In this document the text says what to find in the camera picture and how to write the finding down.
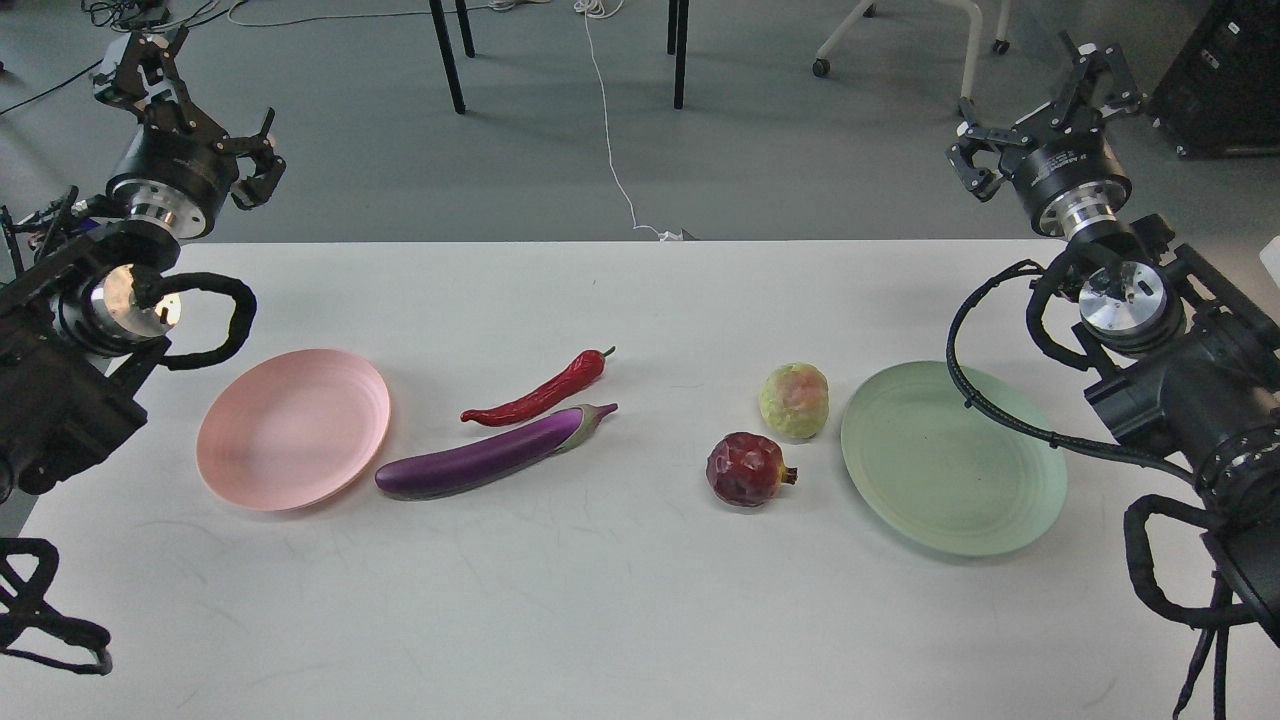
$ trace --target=table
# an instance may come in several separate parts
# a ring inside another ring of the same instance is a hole
[[[456,0],[458,29],[462,33],[462,45],[467,58],[475,58],[475,42],[471,36],[471,23],[467,19],[467,6],[463,0]],[[444,9],[442,0],[431,0],[431,19],[435,27],[435,38],[440,45],[440,60],[444,63],[444,78],[449,85],[449,97],[453,100],[453,111],[465,115],[466,101],[462,97],[462,83],[458,81],[458,69],[453,59],[453,45],[449,41],[449,31],[444,23]],[[685,108],[685,63],[689,44],[689,0],[669,0],[667,8],[667,54],[676,58],[676,85],[673,106],[677,110]],[[0,63],[0,72],[4,64]]]
[[[179,270],[244,279],[260,313],[229,363],[159,372],[150,423],[41,500],[24,534],[63,564],[49,596],[113,632],[115,670],[0,659],[13,717],[1164,717],[1196,633],[1132,594],[1120,519],[1178,480],[1068,456],[1053,528],[995,559],[943,556],[874,515],[838,421],[876,372],[941,359],[955,307],[1056,241],[191,245]],[[220,342],[188,293],[175,351]],[[972,316],[960,357],[1060,430],[1102,437],[1021,325],[1025,286]],[[1050,315],[1064,328],[1073,310]],[[402,502],[385,461],[489,433],[460,410],[617,346],[576,401],[618,402],[582,447],[458,496]],[[205,411],[271,356],[340,347],[380,369],[393,419],[348,491],[262,515],[195,465]],[[792,360],[827,373],[832,419],[786,443],[794,488],[763,512],[703,478],[728,432],[765,432],[755,392]],[[1153,528],[1161,582],[1202,603],[1190,532]],[[1231,635],[1233,717],[1268,715],[1280,653]],[[1184,717],[1208,717],[1202,680]]]

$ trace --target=floor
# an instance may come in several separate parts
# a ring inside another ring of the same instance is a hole
[[[1051,97],[1065,68],[1060,29],[1076,42],[1125,44],[1153,90],[1207,4],[1165,3],[1152,18],[1135,4],[1024,0],[1012,47],[997,56],[987,45],[998,3],[979,0],[982,119],[1007,127]],[[177,15],[200,5],[169,1]],[[357,5],[426,4],[255,0],[234,17],[279,22]],[[461,55],[451,17],[466,115],[453,113],[425,15],[274,28],[219,18],[192,31],[182,77],[233,133],[252,132],[274,106],[289,168],[269,205],[241,213],[228,204],[206,241],[653,241],[682,229],[703,240],[1029,236],[1011,190],[982,205],[943,158],[959,122],[964,14],[886,0],[832,55],[831,74],[815,78],[814,51],[851,6],[694,0],[680,111],[660,0],[628,0],[599,22],[570,0],[474,12],[475,59]],[[116,37],[74,3],[5,8],[0,106],[83,69]],[[20,217],[72,183],[99,191],[133,132],[133,119],[97,104],[84,78],[4,115],[0,201]],[[1280,310],[1257,260],[1280,234],[1280,158],[1180,160],[1143,118],[1115,122],[1108,135],[1134,182],[1123,215],[1165,214],[1181,240]]]

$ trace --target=pink plate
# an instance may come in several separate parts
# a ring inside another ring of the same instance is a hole
[[[355,480],[390,421],[378,370],[342,350],[298,350],[236,379],[209,409],[196,462],[218,497],[292,510]]]

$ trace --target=purple eggplant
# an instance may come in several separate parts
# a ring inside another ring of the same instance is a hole
[[[387,495],[403,500],[468,491],[582,445],[600,419],[617,409],[617,404],[567,407],[471,445],[388,462],[374,474],[374,482]]]

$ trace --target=black equipment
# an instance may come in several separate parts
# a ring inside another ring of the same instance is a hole
[[[268,132],[230,137],[191,101],[174,58],[187,37],[136,32],[108,49],[92,74],[95,97],[128,110],[138,132],[106,192],[60,200],[13,222],[0,206],[15,279],[0,286],[0,502],[14,488],[41,495],[102,462],[147,420],[133,396],[156,366],[205,368],[227,360],[248,338],[256,311],[241,281],[212,273],[163,275],[179,241],[204,237],[230,195],[242,210],[265,204],[284,173]],[[239,177],[239,160],[253,173]],[[18,236],[35,261],[26,268]],[[168,355],[165,334],[180,315],[178,293],[202,290],[232,297],[227,341],[218,348]],[[123,359],[106,374],[111,359]],[[29,578],[10,557],[37,561]],[[44,593],[58,552],[41,539],[0,538],[0,653],[77,673],[110,671],[108,632],[58,614]],[[70,664],[10,646],[27,629],[44,630],[93,653]]]
[[[1160,215],[1133,224],[1116,218],[1132,183],[1102,129],[1115,117],[1139,113],[1144,97],[1119,46],[1064,41],[1073,63],[1061,91],[1010,129],[984,128],[972,105],[961,106],[965,123],[947,151],[961,182],[982,201],[1011,182],[1032,228],[1064,237],[1066,249],[1047,268],[1024,260],[975,291],[951,324],[947,364],[966,405],[1007,427],[1052,446],[1157,468],[1193,486],[1203,509],[1153,495],[1134,502],[1125,512],[1125,547],[1138,597],[1161,616],[1202,630],[1174,716],[1216,641],[1215,715],[1224,717],[1228,628],[1257,623],[1280,646],[1280,402],[1274,396],[1280,328],[1189,246],[1162,261],[1174,232]],[[997,155],[996,169],[974,165],[978,152]],[[1027,327],[1041,351],[1098,373],[1084,396],[1117,445],[1028,425],[964,377],[955,356],[960,324],[984,295],[1015,277],[1036,278]],[[1055,296],[1079,305],[1073,333],[1080,351],[1044,329],[1043,313]],[[1132,363],[1120,366],[1114,356]],[[1172,454],[1192,470],[1166,460]],[[1152,515],[1204,530],[1217,565],[1207,607],[1175,605],[1161,591],[1146,530]],[[1233,605],[1233,594],[1242,602]]]
[[[1216,0],[1151,96],[1184,158],[1280,152],[1280,0]]]

